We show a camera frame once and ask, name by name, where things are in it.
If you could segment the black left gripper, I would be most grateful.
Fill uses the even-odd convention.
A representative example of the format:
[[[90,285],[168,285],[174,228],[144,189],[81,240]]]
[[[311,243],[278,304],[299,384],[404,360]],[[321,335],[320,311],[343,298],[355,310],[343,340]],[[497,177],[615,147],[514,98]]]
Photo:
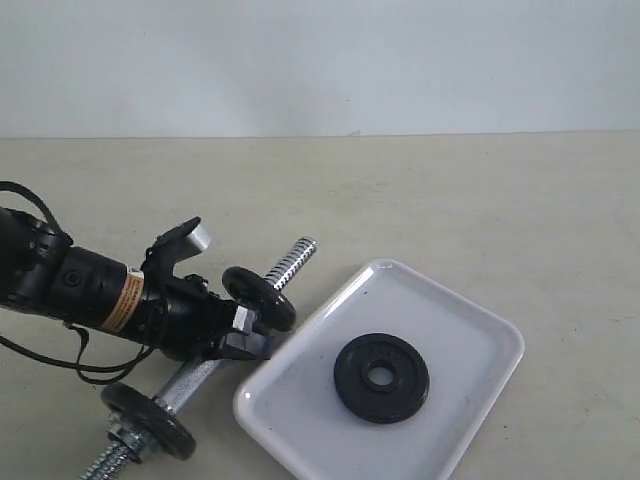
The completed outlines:
[[[198,275],[184,278],[148,274],[134,311],[134,341],[160,350],[176,361],[186,361],[223,337],[216,359],[268,360],[273,336],[262,335],[259,314],[210,292]]]

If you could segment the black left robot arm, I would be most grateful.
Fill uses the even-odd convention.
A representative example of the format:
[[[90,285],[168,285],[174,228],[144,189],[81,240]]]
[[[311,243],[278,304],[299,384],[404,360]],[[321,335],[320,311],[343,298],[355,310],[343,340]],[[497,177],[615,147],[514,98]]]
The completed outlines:
[[[140,268],[74,245],[66,233],[15,209],[1,211],[1,304],[153,347],[177,361],[254,360],[272,339],[235,329],[243,308],[174,275],[210,238],[194,217],[160,235]]]

